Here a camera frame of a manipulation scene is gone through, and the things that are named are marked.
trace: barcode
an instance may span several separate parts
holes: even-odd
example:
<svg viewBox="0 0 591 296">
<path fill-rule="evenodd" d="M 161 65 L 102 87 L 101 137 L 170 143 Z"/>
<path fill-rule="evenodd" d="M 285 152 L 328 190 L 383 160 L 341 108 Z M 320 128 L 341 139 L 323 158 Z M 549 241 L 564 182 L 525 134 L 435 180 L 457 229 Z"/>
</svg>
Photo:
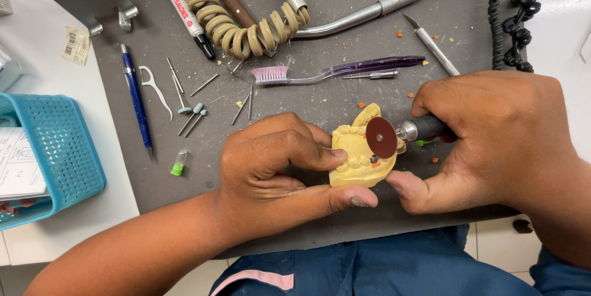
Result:
<svg viewBox="0 0 591 296">
<path fill-rule="evenodd" d="M 76 43 L 76 34 L 69 32 L 69 40 L 68 43 L 66 44 L 66 50 L 65 53 L 68 55 L 72 54 L 72 49 L 74 49 L 74 44 Z"/>
</svg>

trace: forearm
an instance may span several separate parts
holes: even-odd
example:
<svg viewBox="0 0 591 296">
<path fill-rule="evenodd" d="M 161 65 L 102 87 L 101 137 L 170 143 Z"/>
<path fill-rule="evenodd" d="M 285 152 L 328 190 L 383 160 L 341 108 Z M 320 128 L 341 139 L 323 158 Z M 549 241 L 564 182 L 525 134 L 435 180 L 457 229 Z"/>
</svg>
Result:
<svg viewBox="0 0 591 296">
<path fill-rule="evenodd" d="M 85 240 L 49 264 L 25 295 L 166 293 L 239 242 L 215 216 L 218 193 L 162 207 Z"/>
<path fill-rule="evenodd" d="M 515 208 L 527 214 L 537 236 L 552 254 L 591 270 L 591 164 L 578 160 L 558 179 Z"/>
</svg>

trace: beige coiled tube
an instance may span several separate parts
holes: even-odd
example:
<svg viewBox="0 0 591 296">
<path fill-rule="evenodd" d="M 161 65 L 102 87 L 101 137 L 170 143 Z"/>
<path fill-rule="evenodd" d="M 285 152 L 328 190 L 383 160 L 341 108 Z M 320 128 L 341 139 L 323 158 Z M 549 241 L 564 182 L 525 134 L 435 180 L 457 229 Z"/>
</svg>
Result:
<svg viewBox="0 0 591 296">
<path fill-rule="evenodd" d="M 228 16 L 226 9 L 220 6 L 219 0 L 187 0 L 187 4 L 191 10 L 196 11 L 197 20 L 205 23 L 205 31 L 211 36 L 213 43 L 222 47 L 226 54 L 242 59 L 248 58 L 251 51 L 255 56 L 262 56 L 263 49 L 273 53 L 276 43 L 284 43 L 288 36 L 294 35 L 299 27 L 310 21 L 305 7 L 299 8 L 296 14 L 284 2 L 281 10 L 287 25 L 279 13 L 273 11 L 270 14 L 273 27 L 263 18 L 259 25 L 240 28 Z"/>
</svg>

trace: barcode label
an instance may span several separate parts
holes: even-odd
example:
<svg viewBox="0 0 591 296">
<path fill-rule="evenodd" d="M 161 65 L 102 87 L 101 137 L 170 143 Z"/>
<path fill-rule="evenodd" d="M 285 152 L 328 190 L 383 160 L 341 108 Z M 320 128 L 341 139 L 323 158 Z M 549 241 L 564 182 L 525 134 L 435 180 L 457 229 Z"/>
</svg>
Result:
<svg viewBox="0 0 591 296">
<path fill-rule="evenodd" d="M 84 31 L 66 27 L 66 40 L 62 47 L 62 58 L 84 66 L 89 48 L 90 40 Z"/>
<path fill-rule="evenodd" d="M 69 40 L 66 43 L 66 48 L 64 49 L 64 52 L 68 55 L 72 54 L 72 49 L 74 49 L 74 44 L 76 44 L 76 34 L 72 33 L 72 32 L 68 32 L 69 35 Z"/>
</svg>

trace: cutting disc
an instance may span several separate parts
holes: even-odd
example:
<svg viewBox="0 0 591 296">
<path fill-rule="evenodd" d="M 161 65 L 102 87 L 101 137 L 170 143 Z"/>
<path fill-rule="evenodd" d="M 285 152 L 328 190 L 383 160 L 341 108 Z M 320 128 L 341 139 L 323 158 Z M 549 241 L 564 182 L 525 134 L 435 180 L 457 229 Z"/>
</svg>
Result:
<svg viewBox="0 0 591 296">
<path fill-rule="evenodd" d="M 365 137 L 369 149 L 382 159 L 391 158 L 396 153 L 396 130 L 386 118 L 372 118 L 365 130 Z"/>
</svg>

